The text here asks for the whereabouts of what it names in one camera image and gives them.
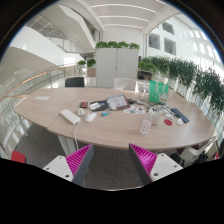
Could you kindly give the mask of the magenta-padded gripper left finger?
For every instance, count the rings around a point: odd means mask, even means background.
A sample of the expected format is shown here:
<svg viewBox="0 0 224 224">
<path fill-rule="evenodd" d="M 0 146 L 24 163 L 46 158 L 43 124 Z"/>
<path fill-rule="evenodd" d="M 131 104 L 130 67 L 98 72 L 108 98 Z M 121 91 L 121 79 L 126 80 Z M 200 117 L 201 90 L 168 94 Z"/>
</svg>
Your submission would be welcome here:
<svg viewBox="0 0 224 224">
<path fill-rule="evenodd" d="M 44 170 L 82 186 L 93 155 L 94 147 L 90 144 L 66 157 L 57 156 Z"/>
</svg>

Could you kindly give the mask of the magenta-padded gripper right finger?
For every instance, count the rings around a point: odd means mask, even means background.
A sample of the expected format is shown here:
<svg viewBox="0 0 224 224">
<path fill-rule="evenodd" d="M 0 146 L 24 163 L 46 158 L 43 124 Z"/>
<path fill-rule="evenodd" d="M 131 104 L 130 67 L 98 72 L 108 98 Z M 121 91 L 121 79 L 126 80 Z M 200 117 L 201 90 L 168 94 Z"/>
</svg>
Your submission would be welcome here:
<svg viewBox="0 0 224 224">
<path fill-rule="evenodd" d="M 155 154 L 134 144 L 129 144 L 128 152 L 143 185 L 182 169 L 164 153 Z"/>
</svg>

